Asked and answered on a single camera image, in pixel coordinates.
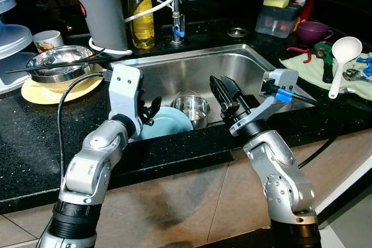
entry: yellow liquid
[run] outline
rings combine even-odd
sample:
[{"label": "yellow liquid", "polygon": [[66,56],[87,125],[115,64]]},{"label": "yellow liquid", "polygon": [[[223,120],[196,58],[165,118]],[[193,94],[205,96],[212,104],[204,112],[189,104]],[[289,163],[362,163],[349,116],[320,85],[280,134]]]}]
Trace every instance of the yellow liquid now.
[{"label": "yellow liquid", "polygon": [[[152,8],[151,0],[143,0],[134,11],[134,15]],[[147,14],[131,21],[133,44],[136,48],[149,49],[155,46],[153,14]]]}]

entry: cooking oil bottle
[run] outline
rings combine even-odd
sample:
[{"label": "cooking oil bottle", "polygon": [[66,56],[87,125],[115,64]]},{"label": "cooking oil bottle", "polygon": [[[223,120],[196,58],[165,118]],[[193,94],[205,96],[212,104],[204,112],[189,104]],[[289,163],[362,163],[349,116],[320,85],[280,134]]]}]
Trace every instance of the cooking oil bottle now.
[{"label": "cooking oil bottle", "polygon": [[[152,8],[151,0],[128,0],[128,16],[132,16]],[[147,14],[130,21],[133,44],[136,48],[149,49],[155,46],[153,14]]]}]

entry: purple bowl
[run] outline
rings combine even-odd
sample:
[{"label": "purple bowl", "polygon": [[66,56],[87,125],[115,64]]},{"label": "purple bowl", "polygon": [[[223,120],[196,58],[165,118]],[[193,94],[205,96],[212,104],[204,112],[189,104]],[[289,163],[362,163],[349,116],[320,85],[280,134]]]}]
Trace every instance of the purple bowl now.
[{"label": "purple bowl", "polygon": [[332,35],[333,31],[323,23],[303,21],[297,25],[297,36],[300,42],[307,46],[326,40]]}]

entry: metal bowl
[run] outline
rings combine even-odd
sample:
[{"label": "metal bowl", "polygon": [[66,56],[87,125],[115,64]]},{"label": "metal bowl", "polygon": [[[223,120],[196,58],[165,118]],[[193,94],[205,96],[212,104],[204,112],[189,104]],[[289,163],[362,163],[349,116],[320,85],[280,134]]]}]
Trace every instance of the metal bowl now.
[{"label": "metal bowl", "polygon": [[[61,62],[73,62],[93,55],[93,52],[84,46],[60,46],[39,53],[30,59],[27,67],[42,66]],[[31,79],[41,83],[56,83],[69,81],[91,71],[91,66],[87,63],[78,66],[59,67],[52,69],[32,70]]]},{"label": "metal bowl", "polygon": [[196,95],[181,96],[173,100],[171,106],[186,114],[194,129],[207,127],[210,104],[202,97]]}]

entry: sink drain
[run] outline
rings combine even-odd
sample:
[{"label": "sink drain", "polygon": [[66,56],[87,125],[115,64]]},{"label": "sink drain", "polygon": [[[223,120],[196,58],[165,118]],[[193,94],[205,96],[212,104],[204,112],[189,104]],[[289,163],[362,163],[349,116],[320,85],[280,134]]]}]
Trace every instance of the sink drain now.
[{"label": "sink drain", "polygon": [[241,27],[233,27],[227,30],[227,35],[233,38],[242,38],[247,35],[247,30]]}]

